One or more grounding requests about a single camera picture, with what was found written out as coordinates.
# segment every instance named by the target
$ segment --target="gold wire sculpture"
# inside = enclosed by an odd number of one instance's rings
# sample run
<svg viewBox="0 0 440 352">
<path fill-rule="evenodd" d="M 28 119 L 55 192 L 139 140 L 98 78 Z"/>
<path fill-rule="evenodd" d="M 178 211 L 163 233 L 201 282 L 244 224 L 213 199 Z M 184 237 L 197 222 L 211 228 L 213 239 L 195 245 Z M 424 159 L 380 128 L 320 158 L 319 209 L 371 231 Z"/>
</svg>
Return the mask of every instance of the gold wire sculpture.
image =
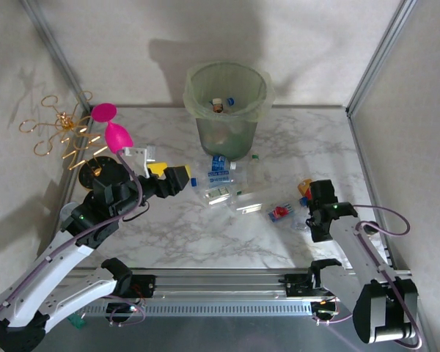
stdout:
<svg viewBox="0 0 440 352">
<path fill-rule="evenodd" d="M 76 163 L 76 158 L 79 151 L 87 150 L 91 147 L 99 148 L 92 154 L 92 159 L 96 161 L 98 165 L 98 160 L 96 159 L 96 155 L 103 152 L 108 146 L 105 143 L 98 143 L 101 135 L 99 133 L 87 133 L 87 125 L 91 116 L 85 116 L 82 119 L 78 119 L 75 115 L 76 109 L 80 105 L 82 100 L 88 102 L 93 98 L 93 94 L 87 90 L 79 92 L 77 96 L 77 104 L 75 108 L 73 108 L 72 114 L 68 114 L 65 111 L 59 111 L 56 107 L 56 104 L 59 102 L 59 98 L 56 95 L 47 95 L 41 100 L 41 105 L 46 108 L 52 108 L 56 112 L 56 121 L 54 123 L 43 123 L 38 122 L 34 119 L 23 121 L 19 130 L 23 133 L 31 133 L 36 128 L 41 126 L 49 126 L 51 128 L 55 128 L 56 132 L 47 140 L 42 140 L 34 146 L 34 154 L 38 156 L 46 156 L 49 155 L 54 148 L 54 139 L 60 136 L 60 143 L 67 143 L 67 147 L 65 148 L 62 159 L 72 157 L 72 160 L 68 166 L 68 169 L 71 171 L 80 165 L 83 165 L 88 162 L 88 160 L 82 160 Z M 25 129 L 25 127 L 30 124 L 33 124 L 31 128 Z M 88 142 L 83 143 L 84 141 L 81 138 L 88 138 Z M 96 169 L 91 167 L 95 174 L 99 174 L 100 166 Z"/>
</svg>

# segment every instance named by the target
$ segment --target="trash bin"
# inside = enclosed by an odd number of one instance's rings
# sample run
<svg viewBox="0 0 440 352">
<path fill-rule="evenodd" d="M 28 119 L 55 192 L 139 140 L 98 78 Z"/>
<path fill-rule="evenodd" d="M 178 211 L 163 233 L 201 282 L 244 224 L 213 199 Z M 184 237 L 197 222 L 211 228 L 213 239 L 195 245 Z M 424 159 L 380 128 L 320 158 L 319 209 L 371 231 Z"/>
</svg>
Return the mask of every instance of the trash bin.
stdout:
<svg viewBox="0 0 440 352">
<path fill-rule="evenodd" d="M 213 112 L 218 98 L 222 113 Z M 196 118 L 204 151 L 237 160 L 251 149 L 257 122 L 271 109 L 275 93 L 268 73 L 220 61 L 188 70 L 183 100 Z"/>
</svg>

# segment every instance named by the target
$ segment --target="white wall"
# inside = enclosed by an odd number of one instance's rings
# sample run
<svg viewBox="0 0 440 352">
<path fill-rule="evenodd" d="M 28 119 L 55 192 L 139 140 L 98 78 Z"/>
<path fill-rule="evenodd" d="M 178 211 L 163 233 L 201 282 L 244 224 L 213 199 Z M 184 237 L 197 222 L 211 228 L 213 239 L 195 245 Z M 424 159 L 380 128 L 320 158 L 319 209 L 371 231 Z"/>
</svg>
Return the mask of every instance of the white wall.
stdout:
<svg viewBox="0 0 440 352">
<path fill-rule="evenodd" d="M 412 223 L 392 243 L 440 350 L 440 0 L 418 1 L 355 121 L 380 203 Z"/>
<path fill-rule="evenodd" d="M 345 105 L 400 0 L 38 0 L 97 102 L 182 106 L 186 70 L 268 71 L 276 104 Z"/>
<path fill-rule="evenodd" d="M 0 1 L 0 292 L 50 238 L 62 195 L 62 159 L 57 153 L 35 156 L 40 138 L 18 131 L 25 119 L 55 120 L 40 106 L 47 94 L 74 106 L 19 1 Z"/>
</svg>

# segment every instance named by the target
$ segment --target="clear plastic bottle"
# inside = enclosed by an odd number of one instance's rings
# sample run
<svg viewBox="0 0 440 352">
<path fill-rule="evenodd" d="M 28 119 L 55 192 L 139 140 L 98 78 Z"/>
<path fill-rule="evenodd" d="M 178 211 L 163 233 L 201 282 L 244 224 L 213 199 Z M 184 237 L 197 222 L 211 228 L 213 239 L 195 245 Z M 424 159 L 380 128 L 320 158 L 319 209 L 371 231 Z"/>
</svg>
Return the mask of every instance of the clear plastic bottle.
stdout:
<svg viewBox="0 0 440 352">
<path fill-rule="evenodd" d="M 251 160 L 248 163 L 248 168 L 246 171 L 248 193 L 261 191 L 264 188 L 268 187 L 268 182 L 265 179 L 265 174 L 266 168 L 259 160 L 259 156 L 257 154 L 253 154 Z"/>
</svg>

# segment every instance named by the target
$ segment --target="white marble floor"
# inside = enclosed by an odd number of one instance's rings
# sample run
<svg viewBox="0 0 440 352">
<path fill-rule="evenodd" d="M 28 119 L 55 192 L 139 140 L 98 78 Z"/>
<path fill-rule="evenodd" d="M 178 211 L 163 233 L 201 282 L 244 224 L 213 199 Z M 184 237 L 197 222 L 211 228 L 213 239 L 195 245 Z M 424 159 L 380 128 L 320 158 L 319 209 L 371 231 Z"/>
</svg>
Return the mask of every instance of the white marble floor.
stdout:
<svg viewBox="0 0 440 352">
<path fill-rule="evenodd" d="M 157 161 L 176 166 L 207 158 L 185 109 L 122 108 L 114 121 L 131 132 L 136 146 L 154 144 Z M 271 173 L 271 203 L 298 199 L 298 182 L 309 177 L 331 179 L 340 201 L 370 204 L 343 109 L 272 109 L 257 126 L 252 151 Z M 85 194 L 77 183 L 72 200 L 81 202 Z M 80 266 L 99 266 L 106 257 L 132 268 L 307 268 L 312 260 L 333 257 L 349 266 L 335 242 L 313 243 L 309 232 L 287 221 L 272 224 L 263 213 L 207 208 L 190 185 L 150 205 L 144 216 L 121 223 Z M 360 218 L 374 219 L 373 212 L 362 211 Z M 379 236 L 372 241 L 383 253 Z"/>
</svg>

